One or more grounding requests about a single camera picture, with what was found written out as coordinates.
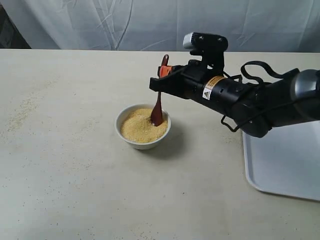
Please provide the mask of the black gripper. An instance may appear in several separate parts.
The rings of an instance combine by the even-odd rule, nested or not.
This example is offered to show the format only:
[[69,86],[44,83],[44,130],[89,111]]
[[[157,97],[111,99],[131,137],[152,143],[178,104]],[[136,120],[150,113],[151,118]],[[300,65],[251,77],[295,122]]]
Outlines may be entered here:
[[150,90],[193,100],[218,113],[230,113],[236,102],[250,92],[249,85],[224,77],[199,60],[190,60],[186,66],[161,65],[157,76],[150,78]]

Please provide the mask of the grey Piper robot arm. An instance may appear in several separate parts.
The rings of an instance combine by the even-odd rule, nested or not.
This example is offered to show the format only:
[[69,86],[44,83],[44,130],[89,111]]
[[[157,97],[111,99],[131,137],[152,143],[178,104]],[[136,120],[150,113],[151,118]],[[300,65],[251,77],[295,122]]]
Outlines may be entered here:
[[193,100],[234,121],[232,132],[262,138],[271,129],[318,121],[320,118],[320,72],[295,68],[276,73],[267,63],[250,61],[275,78],[266,82],[250,75],[245,66],[235,76],[227,75],[223,64],[206,65],[190,60],[187,65],[162,65],[149,88],[186,100]]

